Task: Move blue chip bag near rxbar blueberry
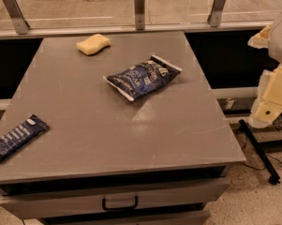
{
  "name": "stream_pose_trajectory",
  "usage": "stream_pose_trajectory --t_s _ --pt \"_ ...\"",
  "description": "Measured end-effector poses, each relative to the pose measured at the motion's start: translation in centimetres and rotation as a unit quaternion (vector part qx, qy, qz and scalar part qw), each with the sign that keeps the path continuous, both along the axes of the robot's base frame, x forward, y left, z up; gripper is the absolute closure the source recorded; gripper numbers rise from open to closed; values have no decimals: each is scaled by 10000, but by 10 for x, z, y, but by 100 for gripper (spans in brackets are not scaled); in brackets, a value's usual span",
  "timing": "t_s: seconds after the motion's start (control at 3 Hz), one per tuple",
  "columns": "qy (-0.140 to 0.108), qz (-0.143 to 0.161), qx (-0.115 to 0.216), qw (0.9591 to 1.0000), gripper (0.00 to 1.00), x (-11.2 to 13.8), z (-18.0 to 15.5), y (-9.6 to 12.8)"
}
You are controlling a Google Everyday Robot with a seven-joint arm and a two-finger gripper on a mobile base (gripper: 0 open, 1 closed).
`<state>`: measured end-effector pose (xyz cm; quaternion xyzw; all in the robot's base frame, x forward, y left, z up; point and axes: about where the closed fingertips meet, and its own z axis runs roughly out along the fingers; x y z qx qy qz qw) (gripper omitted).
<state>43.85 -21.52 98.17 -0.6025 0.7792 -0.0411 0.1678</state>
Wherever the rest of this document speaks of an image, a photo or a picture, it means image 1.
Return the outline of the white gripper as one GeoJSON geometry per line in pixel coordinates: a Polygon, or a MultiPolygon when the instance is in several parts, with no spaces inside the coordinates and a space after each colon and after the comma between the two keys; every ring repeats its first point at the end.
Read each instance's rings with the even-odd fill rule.
{"type": "MultiPolygon", "coordinates": [[[[282,63],[282,12],[273,25],[267,24],[248,40],[247,45],[256,49],[268,48],[270,57],[282,63]]],[[[282,64],[273,71],[263,70],[248,123],[253,128],[266,128],[281,113],[282,64]]]]}

